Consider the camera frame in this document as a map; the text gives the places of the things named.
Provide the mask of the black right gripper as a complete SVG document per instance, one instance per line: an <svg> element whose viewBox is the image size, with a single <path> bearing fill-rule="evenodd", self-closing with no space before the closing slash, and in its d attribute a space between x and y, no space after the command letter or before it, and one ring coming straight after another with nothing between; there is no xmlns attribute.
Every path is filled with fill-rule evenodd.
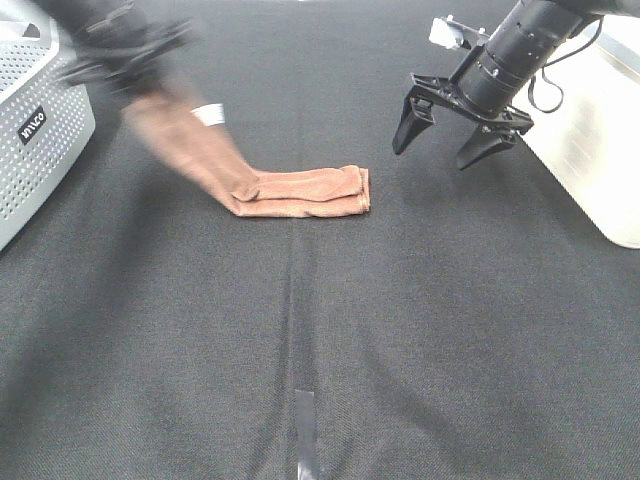
<svg viewBox="0 0 640 480"><path fill-rule="evenodd" d="M392 141L395 155L401 155L424 130L435 124L432 112L435 106L448 109L479 125L456 154L459 170L513 148L516 133L526 134L534 126L528 113L509 105L496 112L482 112L463 95L457 85L444 77L411 73L409 85L409 96L404 100Z"/></svg>

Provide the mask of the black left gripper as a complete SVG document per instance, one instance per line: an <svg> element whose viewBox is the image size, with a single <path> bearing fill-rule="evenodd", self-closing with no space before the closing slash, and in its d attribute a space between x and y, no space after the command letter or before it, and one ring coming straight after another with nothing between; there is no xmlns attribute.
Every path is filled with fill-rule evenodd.
<svg viewBox="0 0 640 480"><path fill-rule="evenodd" d="M164 24L118 19L58 17L76 51L76 59L58 73L66 86L101 83L124 95L142 95L165 86L163 56L189 42L189 21Z"/></svg>

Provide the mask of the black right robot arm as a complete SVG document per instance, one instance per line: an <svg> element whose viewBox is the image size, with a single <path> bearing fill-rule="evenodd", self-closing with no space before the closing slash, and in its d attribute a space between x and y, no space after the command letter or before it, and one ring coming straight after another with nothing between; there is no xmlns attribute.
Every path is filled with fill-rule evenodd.
<svg viewBox="0 0 640 480"><path fill-rule="evenodd" d="M492 34L451 17L434 19L432 43L467 55L448 77L413 74L392 141L402 154L434 125L432 109L449 109L476 124L456 155L464 170L479 160L511 149L534 125L531 116L512 105L523 87L551 65L551 55L568 39L607 15L638 17L636 1L519 1Z"/></svg>

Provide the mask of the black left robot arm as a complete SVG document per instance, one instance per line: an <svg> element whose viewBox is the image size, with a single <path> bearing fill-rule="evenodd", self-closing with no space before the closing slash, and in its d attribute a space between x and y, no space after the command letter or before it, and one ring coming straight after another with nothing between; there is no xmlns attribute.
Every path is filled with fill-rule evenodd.
<svg viewBox="0 0 640 480"><path fill-rule="evenodd" d="M188 21L153 24L133 1L36 1L66 31L77 60L60 73L68 85L100 82L138 96L164 86L161 56L191 37Z"/></svg>

